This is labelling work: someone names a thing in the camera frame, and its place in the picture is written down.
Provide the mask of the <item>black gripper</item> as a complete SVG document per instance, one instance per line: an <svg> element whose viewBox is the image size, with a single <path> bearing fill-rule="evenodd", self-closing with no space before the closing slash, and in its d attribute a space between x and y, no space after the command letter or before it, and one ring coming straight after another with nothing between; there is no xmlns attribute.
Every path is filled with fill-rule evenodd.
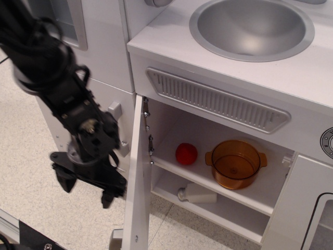
<svg viewBox="0 0 333 250"><path fill-rule="evenodd" d="M57 180L63 190L70 193L77 180L103 189L101 203L108 209L114 197L123 196L127 180L116 167L112 166L109 157L80 162L80 158L69 152L53 152L50 155Z"/></svg>

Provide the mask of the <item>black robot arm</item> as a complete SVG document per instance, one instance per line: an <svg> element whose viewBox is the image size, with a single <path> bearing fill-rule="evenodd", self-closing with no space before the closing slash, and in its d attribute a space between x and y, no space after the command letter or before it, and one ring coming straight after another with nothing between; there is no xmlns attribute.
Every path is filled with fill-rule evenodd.
<svg viewBox="0 0 333 250"><path fill-rule="evenodd" d="M114 153L120 147L118 123L95 102L87 88L90 71L76 63L61 28L53 37L48 23L50 18L34 18L21 1L1 1L1 49L13 63L18 86L39 97L70 133L68 150L50 155L62 188L70 192L77 180L96 186L109 208L126 189Z"/></svg>

